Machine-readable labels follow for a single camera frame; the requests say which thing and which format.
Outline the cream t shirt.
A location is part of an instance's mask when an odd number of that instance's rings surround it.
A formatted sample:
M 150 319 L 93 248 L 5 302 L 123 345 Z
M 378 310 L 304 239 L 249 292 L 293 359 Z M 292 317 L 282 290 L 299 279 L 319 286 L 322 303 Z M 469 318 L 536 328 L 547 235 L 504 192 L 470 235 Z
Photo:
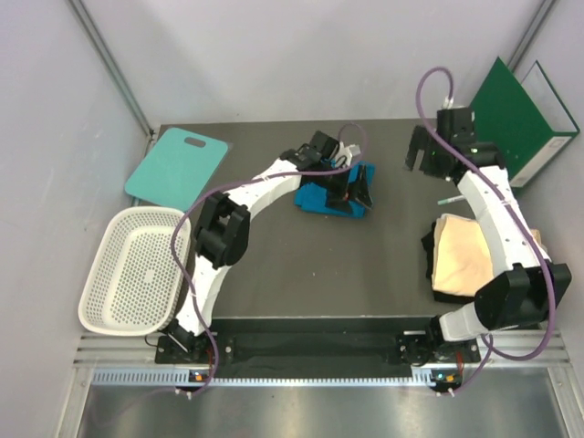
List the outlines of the cream t shirt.
M 476 220 L 443 214 L 431 232 L 431 288 L 436 301 L 472 302 L 493 275 L 489 249 Z

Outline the blue t shirt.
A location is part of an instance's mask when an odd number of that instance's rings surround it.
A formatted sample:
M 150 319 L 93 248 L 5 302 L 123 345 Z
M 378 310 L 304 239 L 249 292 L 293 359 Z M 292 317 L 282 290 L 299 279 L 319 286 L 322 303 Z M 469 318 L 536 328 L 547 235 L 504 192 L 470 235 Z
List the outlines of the blue t shirt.
M 371 188 L 371 184 L 373 181 L 373 176 L 375 175 L 375 165 L 369 162 L 361 161 L 367 166 L 367 180 L 369 188 Z M 356 178 L 357 170 L 350 169 L 350 178 L 349 180 L 352 182 Z M 306 213 L 313 213 L 313 214 L 327 214 L 327 215 L 336 215 L 331 214 L 329 210 L 325 207 L 325 195 L 326 191 L 324 188 L 316 185 L 313 181 L 309 181 L 306 184 L 303 184 L 296 192 L 295 195 L 295 205 L 299 207 L 303 212 Z M 356 218 L 360 219 L 365 216 L 365 213 L 369 211 L 364 207 L 361 207 L 356 204 L 352 204 L 353 207 L 356 207 L 360 210 L 360 216 L 340 216 L 340 217 L 347 217 L 347 218 Z

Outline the black t shirt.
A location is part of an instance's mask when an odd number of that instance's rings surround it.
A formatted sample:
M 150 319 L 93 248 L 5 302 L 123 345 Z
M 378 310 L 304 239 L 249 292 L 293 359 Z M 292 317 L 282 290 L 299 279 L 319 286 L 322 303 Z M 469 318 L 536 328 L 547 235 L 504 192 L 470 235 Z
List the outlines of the black t shirt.
M 479 247 L 458 235 L 447 218 L 437 219 L 421 242 L 433 299 L 445 304 L 472 302 L 484 280 Z

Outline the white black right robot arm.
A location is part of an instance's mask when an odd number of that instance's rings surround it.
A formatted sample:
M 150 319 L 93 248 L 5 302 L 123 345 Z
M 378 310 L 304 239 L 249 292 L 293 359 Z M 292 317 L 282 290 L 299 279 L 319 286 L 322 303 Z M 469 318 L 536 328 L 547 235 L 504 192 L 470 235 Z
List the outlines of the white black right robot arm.
M 428 354 L 445 361 L 459 350 L 459 342 L 494 331 L 541 322 L 553 328 L 572 275 L 567 265 L 553 263 L 531 234 L 503 154 L 494 143 L 476 138 L 473 111 L 442 108 L 435 127 L 427 121 L 416 126 L 405 167 L 418 167 L 456 186 L 478 222 L 494 275 L 472 303 L 431 320 L 425 340 Z

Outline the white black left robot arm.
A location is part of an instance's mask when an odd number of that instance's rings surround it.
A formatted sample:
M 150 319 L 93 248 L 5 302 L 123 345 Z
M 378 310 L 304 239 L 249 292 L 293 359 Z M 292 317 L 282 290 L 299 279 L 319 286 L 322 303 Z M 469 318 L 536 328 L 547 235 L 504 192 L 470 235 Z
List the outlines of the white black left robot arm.
M 193 230 L 194 266 L 177 266 L 188 286 L 187 296 L 165 330 L 185 360 L 200 360 L 206 351 L 218 356 L 210 331 L 214 303 L 229 269 L 248 247 L 253 219 L 282 196 L 315 184 L 326 191 L 325 205 L 350 213 L 353 205 L 372 207 L 363 162 L 368 143 L 346 144 L 318 130 L 310 142 L 283 151 L 250 181 L 233 182 L 201 196 Z

